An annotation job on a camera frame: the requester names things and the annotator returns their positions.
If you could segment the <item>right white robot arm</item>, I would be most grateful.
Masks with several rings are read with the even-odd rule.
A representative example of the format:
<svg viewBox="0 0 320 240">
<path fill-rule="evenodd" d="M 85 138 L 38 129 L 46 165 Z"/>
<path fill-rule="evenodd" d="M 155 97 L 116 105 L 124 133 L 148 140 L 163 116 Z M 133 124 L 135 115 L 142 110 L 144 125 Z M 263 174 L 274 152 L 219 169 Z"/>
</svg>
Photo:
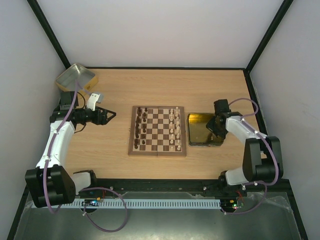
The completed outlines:
<svg viewBox="0 0 320 240">
<path fill-rule="evenodd" d="M 182 179 L 182 167 L 170 167 L 170 162 L 190 156 L 190 146 L 221 146 L 227 134 L 244 144 L 241 167 L 223 173 L 218 191 L 229 196 L 236 185 L 278 180 L 282 176 L 282 154 L 277 137 L 256 131 L 244 115 L 231 111 L 226 99 L 214 103 L 215 114 L 185 114 L 182 106 L 132 107 L 127 150 L 115 144 L 119 134 L 112 134 L 107 147 L 136 159 L 161 158 L 157 168 L 165 169 L 169 178 Z"/>
</svg>

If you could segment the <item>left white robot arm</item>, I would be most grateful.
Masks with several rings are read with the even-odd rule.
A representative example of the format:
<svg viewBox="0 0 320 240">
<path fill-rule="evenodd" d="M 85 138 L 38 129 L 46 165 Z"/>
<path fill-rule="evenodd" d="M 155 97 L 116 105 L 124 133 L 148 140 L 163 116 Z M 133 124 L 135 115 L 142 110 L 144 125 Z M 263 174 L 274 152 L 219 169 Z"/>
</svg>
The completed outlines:
<svg viewBox="0 0 320 240">
<path fill-rule="evenodd" d="M 93 170 L 69 175 L 66 157 L 78 124 L 106 125 L 117 114 L 101 107 L 56 108 L 49 118 L 50 134 L 41 159 L 34 169 L 25 173 L 26 185 L 37 208 L 70 204 L 82 189 L 94 187 L 97 177 Z"/>
</svg>

